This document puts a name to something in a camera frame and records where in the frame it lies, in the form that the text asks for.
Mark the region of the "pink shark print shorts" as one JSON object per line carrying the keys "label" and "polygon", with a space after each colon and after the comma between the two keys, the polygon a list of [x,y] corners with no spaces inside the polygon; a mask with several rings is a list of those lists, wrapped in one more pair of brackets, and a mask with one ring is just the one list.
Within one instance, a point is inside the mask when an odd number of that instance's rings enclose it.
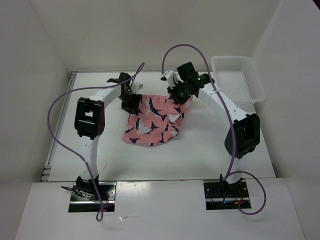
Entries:
{"label": "pink shark print shorts", "polygon": [[156,147],[177,137],[193,97],[176,104],[171,96],[144,94],[138,114],[128,117],[122,140],[128,144]]}

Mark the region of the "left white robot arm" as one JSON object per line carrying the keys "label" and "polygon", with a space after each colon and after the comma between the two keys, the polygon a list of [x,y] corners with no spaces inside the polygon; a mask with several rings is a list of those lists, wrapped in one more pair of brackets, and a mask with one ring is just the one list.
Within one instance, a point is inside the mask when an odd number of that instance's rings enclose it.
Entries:
{"label": "left white robot arm", "polygon": [[143,84],[134,81],[128,73],[107,80],[104,88],[90,97],[77,101],[74,128],[80,137],[80,156],[85,170],[77,177],[73,190],[87,199],[98,199],[103,193],[99,187],[97,168],[98,142],[105,130],[105,109],[115,99],[121,100],[121,108],[130,114],[138,114]]}

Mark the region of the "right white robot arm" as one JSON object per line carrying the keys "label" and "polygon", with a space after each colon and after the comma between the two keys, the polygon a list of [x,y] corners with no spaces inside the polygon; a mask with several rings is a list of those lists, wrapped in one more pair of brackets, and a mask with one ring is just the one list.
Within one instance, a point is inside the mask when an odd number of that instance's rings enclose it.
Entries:
{"label": "right white robot arm", "polygon": [[168,93],[176,104],[185,104],[191,97],[206,103],[229,126],[224,147],[231,156],[225,174],[219,177],[219,191],[230,197],[240,187],[242,173],[236,160],[252,153],[260,143],[260,118],[244,111],[228,98],[215,84],[210,73],[199,74],[191,62],[177,67],[177,72],[167,70],[162,80],[168,82]]}

